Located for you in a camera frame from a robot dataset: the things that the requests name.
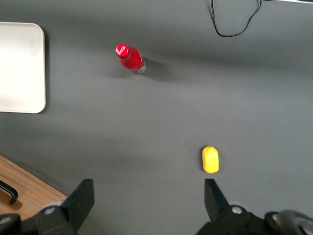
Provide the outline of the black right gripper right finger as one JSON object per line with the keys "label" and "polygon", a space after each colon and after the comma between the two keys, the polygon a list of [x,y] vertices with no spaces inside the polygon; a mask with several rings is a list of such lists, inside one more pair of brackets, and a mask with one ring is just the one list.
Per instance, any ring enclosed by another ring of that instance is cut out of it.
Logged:
{"label": "black right gripper right finger", "polygon": [[210,221],[198,235],[311,235],[313,219],[293,211],[271,211],[259,218],[239,205],[231,205],[214,179],[204,181],[204,204]]}

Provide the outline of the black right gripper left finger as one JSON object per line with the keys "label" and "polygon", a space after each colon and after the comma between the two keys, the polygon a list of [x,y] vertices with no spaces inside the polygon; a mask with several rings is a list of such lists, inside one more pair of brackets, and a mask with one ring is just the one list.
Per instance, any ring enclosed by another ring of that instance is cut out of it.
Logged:
{"label": "black right gripper left finger", "polygon": [[17,213],[0,216],[2,235],[77,235],[94,206],[92,179],[84,179],[59,205],[44,207],[37,214],[21,220]]}

